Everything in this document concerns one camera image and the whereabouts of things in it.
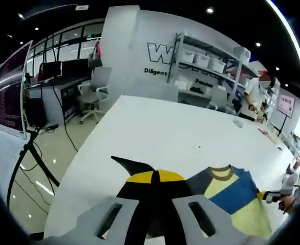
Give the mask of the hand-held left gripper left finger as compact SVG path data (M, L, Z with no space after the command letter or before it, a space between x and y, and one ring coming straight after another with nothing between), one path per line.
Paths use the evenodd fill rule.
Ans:
M108 197L77 218L75 240L145 240L155 170L131 175L116 197Z

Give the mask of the person's right hand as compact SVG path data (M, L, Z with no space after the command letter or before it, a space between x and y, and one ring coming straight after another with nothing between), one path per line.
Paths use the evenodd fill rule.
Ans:
M293 196L282 197L280 198L278 209L283 211L284 213L291 214L293 212L295 202L296 198L294 198Z

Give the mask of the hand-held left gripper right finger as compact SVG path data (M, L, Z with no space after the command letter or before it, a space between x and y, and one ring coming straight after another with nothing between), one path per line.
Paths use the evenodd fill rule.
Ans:
M157 170L158 215L165 239L233 239L231 216L205 197L212 179L206 170L184 179Z

